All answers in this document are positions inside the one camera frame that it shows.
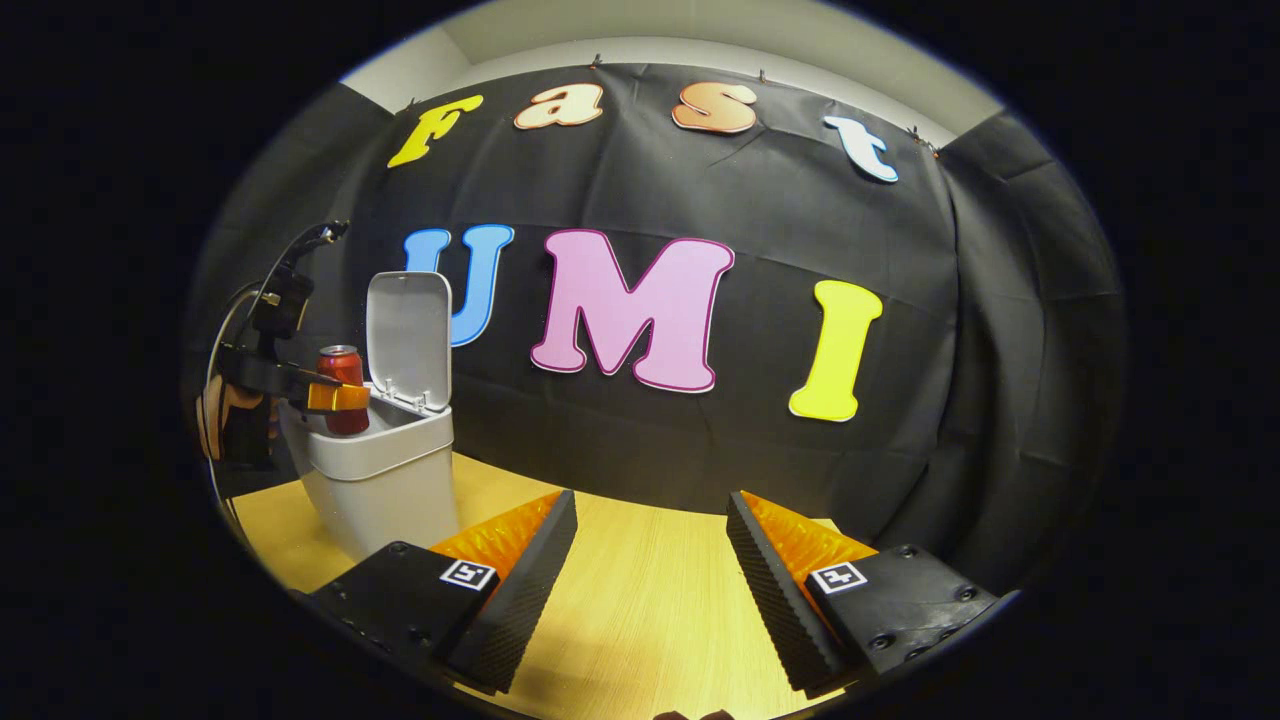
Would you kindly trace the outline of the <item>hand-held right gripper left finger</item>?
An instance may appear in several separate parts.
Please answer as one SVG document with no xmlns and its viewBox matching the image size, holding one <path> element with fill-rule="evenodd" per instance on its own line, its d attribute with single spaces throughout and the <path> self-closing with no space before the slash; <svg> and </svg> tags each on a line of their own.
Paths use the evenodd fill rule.
<svg viewBox="0 0 1280 720">
<path fill-rule="evenodd" d="M 556 491 L 429 548 L 390 542 L 300 600 L 412 676 L 506 693 L 577 528 Z"/>
</svg>

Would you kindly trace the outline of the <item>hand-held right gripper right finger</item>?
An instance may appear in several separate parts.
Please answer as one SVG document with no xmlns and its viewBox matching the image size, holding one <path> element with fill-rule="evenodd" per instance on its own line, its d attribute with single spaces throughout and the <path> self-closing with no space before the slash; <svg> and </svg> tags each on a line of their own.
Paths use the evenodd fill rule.
<svg viewBox="0 0 1280 720">
<path fill-rule="evenodd" d="M 810 698 L 902 675 L 1001 606 L 919 544 L 877 550 L 746 491 L 730 495 L 726 532 L 788 684 Z"/>
</svg>

